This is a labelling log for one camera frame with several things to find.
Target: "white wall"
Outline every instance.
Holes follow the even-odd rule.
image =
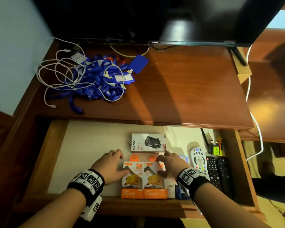
[[[0,0],[0,111],[14,113],[51,36],[32,0]]]
[[[285,29],[285,10],[281,10],[267,28]]]

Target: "person's left hand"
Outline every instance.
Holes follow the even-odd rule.
[[[109,153],[105,153],[100,159],[98,159],[91,167],[91,169],[99,172],[105,180],[105,185],[110,185],[122,177],[129,174],[129,170],[117,170],[119,159],[123,159],[123,154],[120,149]]]

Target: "wristband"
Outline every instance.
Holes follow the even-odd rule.
[[[100,173],[89,169],[77,174],[67,188],[75,188],[82,192],[87,201],[86,206],[91,206],[102,192],[104,183],[104,178]]]
[[[182,191],[188,197],[194,198],[194,194],[197,189],[205,184],[210,183],[208,179],[205,178],[203,173],[197,169],[193,169],[191,167],[182,170],[182,172],[177,177],[177,183]]]

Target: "white cable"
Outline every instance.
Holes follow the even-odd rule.
[[[249,47],[248,52],[247,52],[247,56],[246,56],[247,64],[248,64],[248,58],[249,58],[251,47],[252,47],[252,45]],[[248,89],[247,89],[247,94],[246,94],[246,102],[247,103],[248,103],[248,96],[249,96],[249,92],[250,92],[250,86],[251,86],[251,78],[249,76],[249,78],[248,78]],[[256,119],[254,118],[254,116],[252,115],[251,112],[250,112],[250,115],[251,115],[255,125],[257,126],[257,130],[259,132],[260,143],[261,143],[261,150],[258,153],[255,153],[254,155],[251,155],[250,157],[248,157],[246,159],[246,161],[248,161],[249,159],[251,159],[251,158],[253,158],[253,157],[257,156],[257,155],[259,155],[260,153],[262,153],[264,151],[263,138],[262,138],[262,134],[261,134],[261,130],[260,130],[259,124],[258,124],[258,122],[256,121]]]
[[[125,54],[122,54],[122,53],[118,52],[117,50],[115,50],[115,49],[113,48],[113,46],[112,46],[111,44],[109,44],[109,46],[111,47],[111,49],[114,50],[115,53],[118,53],[118,54],[121,55],[121,56],[130,57],[130,58],[135,58],[135,57],[136,57],[136,56],[125,55]],[[146,55],[146,54],[149,52],[149,49],[150,49],[150,47],[148,47],[147,51],[146,51],[145,53],[143,53],[142,56]]]
[[[55,37],[53,37],[53,38],[54,38],[54,39],[57,39],[57,40],[59,40],[59,41],[62,41],[62,42],[67,42],[67,43],[76,45],[76,46],[82,51],[83,56],[85,56],[83,49],[82,49],[79,45],[77,45],[77,44],[75,44],[75,43],[73,43],[73,42],[68,42],[68,41],[65,41],[65,40],[61,40],[61,39],[59,39],[59,38],[55,38]],[[95,82],[93,82],[93,83],[90,83],[90,82],[80,82],[80,81],[81,81],[81,79],[83,78],[83,76],[84,76],[84,74],[85,74],[86,66],[87,66],[87,65],[91,65],[92,63],[98,62],[98,61],[93,61],[93,62],[91,62],[91,63],[86,63],[86,62],[85,62],[84,64],[81,64],[81,63],[79,63],[79,62],[77,62],[77,61],[75,61],[75,60],[73,60],[73,59],[71,59],[71,58],[69,58],[69,57],[65,57],[65,58],[62,58],[62,59],[58,59],[57,54],[58,54],[59,52],[71,52],[71,51],[70,51],[69,49],[58,50],[58,51],[56,52],[56,55],[55,55],[56,59],[49,59],[49,60],[44,60],[44,61],[42,61],[41,64],[40,64],[40,68],[39,68],[38,71],[36,72],[37,79],[38,79],[42,84],[44,84],[44,85],[47,87],[46,90],[45,90],[45,92],[44,92],[44,96],[43,96],[44,103],[45,103],[47,106],[52,107],[52,108],[56,108],[56,106],[55,106],[55,105],[49,105],[49,104],[46,103],[46,92],[48,91],[49,88],[52,88],[52,89],[55,89],[55,90],[58,90],[58,91],[78,90],[78,89],[83,89],[83,88],[89,87],[89,86],[91,86],[91,85],[95,85],[95,82],[96,82],[96,81],[95,81]],[[67,62],[67,61],[65,61],[65,60],[71,60],[72,62],[77,63],[77,65],[74,65],[74,64],[72,64],[72,63],[69,63],[69,62]],[[44,62],[52,62],[52,63],[47,64],[47,65],[42,65],[42,63],[44,63]],[[66,68],[66,69],[67,69],[66,73],[61,73],[61,72],[57,71],[57,70],[56,70],[57,65],[60,65],[60,66],[62,66],[62,67],[64,67],[64,68]],[[109,67],[112,67],[112,66],[116,66],[116,67],[120,70],[120,72],[121,72],[121,74],[122,74],[123,91],[122,91],[122,95],[117,99],[117,100],[119,100],[119,99],[123,96],[123,94],[124,94],[124,92],[125,92],[124,75],[123,75],[123,73],[122,73],[122,70],[119,68],[119,66],[117,66],[117,65],[115,65],[115,64],[112,64],[112,65],[108,66],[108,67],[105,69],[104,74],[105,74],[105,72],[107,71],[107,69],[108,69]],[[74,80],[74,74],[73,74],[71,68],[74,68],[74,69],[76,70],[77,74],[78,74],[78,75],[77,75],[77,78],[76,78],[75,80]],[[80,71],[78,70],[79,68],[83,68],[82,74],[80,74]],[[47,69],[47,70],[50,70],[50,71],[54,71],[56,78],[58,79],[59,82],[61,82],[61,84],[51,84],[51,85],[50,85],[50,84],[47,84],[47,83],[42,79],[42,77],[41,77],[41,74],[40,74],[40,73],[41,73],[41,70],[42,70],[42,69]],[[62,76],[64,77],[64,81],[62,81],[62,80],[58,77],[58,74],[60,74],[60,75],[62,75]],[[76,87],[76,85],[77,85],[78,83],[80,83],[80,84],[87,84],[87,85],[84,86],[84,87]],[[101,94],[103,95],[103,97],[104,97],[107,101],[112,101],[112,100],[107,99],[107,98],[104,96],[104,94],[102,93],[102,91],[101,91],[100,89],[99,89],[99,91],[101,92]]]

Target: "television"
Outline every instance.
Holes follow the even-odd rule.
[[[71,41],[249,47],[285,0],[34,0]]]

